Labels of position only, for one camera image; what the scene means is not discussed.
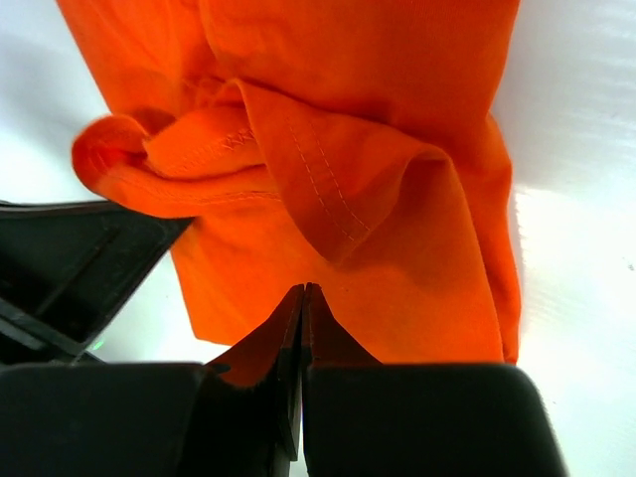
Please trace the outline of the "orange t shirt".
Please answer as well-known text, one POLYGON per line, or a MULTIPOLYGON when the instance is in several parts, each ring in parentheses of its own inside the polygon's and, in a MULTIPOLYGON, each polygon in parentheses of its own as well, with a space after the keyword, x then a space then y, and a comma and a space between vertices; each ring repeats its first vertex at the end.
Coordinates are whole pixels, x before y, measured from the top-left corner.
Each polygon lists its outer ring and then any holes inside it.
POLYGON ((319 284, 385 363, 519 355, 512 164, 491 106, 515 1, 63 1, 107 104, 80 181, 191 225, 194 334, 319 284))

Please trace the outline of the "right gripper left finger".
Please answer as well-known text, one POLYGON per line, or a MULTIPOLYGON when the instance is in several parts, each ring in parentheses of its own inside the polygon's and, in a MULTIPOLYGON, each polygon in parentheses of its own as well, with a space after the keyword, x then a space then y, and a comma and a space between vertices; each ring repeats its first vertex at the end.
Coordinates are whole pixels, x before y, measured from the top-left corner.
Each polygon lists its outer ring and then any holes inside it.
POLYGON ((215 422, 236 450, 253 441, 298 459, 303 298, 304 286, 292 286, 263 323, 209 363, 226 393, 215 422))

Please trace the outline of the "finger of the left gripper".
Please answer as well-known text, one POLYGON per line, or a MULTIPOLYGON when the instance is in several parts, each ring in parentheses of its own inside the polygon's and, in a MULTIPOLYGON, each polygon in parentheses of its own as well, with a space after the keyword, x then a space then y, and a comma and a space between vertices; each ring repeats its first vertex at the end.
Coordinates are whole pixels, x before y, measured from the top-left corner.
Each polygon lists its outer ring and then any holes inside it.
POLYGON ((1 205, 1 363, 94 363, 110 324, 191 219, 109 201, 1 205))

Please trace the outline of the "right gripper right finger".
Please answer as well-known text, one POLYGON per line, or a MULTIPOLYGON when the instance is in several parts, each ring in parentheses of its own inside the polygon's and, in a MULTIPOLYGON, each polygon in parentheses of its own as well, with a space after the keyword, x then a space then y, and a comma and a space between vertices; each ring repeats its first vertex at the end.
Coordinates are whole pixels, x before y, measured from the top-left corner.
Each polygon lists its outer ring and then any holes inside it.
POLYGON ((378 367, 336 320, 322 288, 305 287, 301 311, 304 456, 311 476, 354 476, 369 416, 357 379, 378 367))

